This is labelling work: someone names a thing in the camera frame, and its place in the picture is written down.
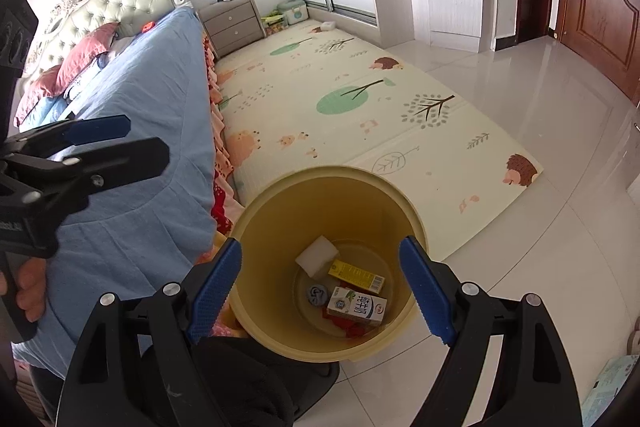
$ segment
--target bolt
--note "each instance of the bolt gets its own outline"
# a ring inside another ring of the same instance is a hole
[[[103,306],[109,306],[110,304],[113,304],[115,299],[116,296],[113,293],[105,293],[102,297],[100,297],[100,304],[102,304]]]
[[[169,295],[170,297],[173,295],[178,295],[180,293],[180,285],[177,282],[170,282],[164,288],[162,288],[162,293],[165,295]]]
[[[104,178],[99,174],[94,174],[91,176],[91,182],[95,187],[102,187],[104,185]]]
[[[540,304],[542,304],[542,299],[538,297],[535,293],[530,293],[529,295],[527,295],[527,302],[531,306],[540,306]]]
[[[480,288],[472,282],[465,282],[462,285],[462,293],[466,295],[478,295],[480,293]]]
[[[36,201],[38,201],[41,197],[42,197],[42,194],[41,194],[40,192],[38,192],[37,190],[34,190],[33,192],[27,192],[27,193],[22,197],[22,203],[25,203],[25,204],[35,203],[35,202],[36,202]]]

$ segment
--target finger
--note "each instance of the finger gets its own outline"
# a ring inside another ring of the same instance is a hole
[[[44,301],[24,312],[24,316],[27,317],[29,322],[35,322],[42,318],[44,315]]]
[[[47,261],[37,257],[31,257],[18,270],[18,286],[28,290],[45,278]]]
[[[44,301],[44,292],[46,289],[45,280],[41,280],[35,286],[28,290],[20,290],[15,296],[15,302],[21,310],[30,310],[35,308]]]

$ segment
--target tufted headboard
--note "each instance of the tufted headboard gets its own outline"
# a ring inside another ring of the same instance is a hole
[[[120,36],[130,37],[140,33],[145,24],[189,4],[188,0],[81,0],[73,12],[53,21],[47,29],[40,61],[34,73],[24,79],[22,92],[44,71],[61,64],[85,35],[103,24],[119,22]]]

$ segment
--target human hand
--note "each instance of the human hand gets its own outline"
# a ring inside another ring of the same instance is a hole
[[[18,308],[24,310],[24,315],[29,322],[35,322],[44,315],[44,296],[47,288],[45,269],[47,262],[44,259],[31,257],[20,266],[16,283],[18,293],[15,302]],[[0,296],[7,292],[6,279],[0,272]]]

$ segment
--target blue gripper pad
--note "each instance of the blue gripper pad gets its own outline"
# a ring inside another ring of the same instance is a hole
[[[242,266],[240,243],[235,239],[227,239],[211,262],[214,266],[209,276],[200,286],[199,293],[191,299],[191,322],[186,332],[191,344],[197,344],[201,338],[210,335],[211,327],[236,282]],[[206,267],[207,264],[194,266],[191,270]]]
[[[105,116],[91,120],[75,121],[64,133],[64,138],[71,145],[124,138],[131,130],[131,121],[123,114]]]
[[[451,320],[451,305],[429,269],[424,254],[417,242],[408,237],[403,239],[400,243],[400,267],[431,333],[452,347],[458,334]]]

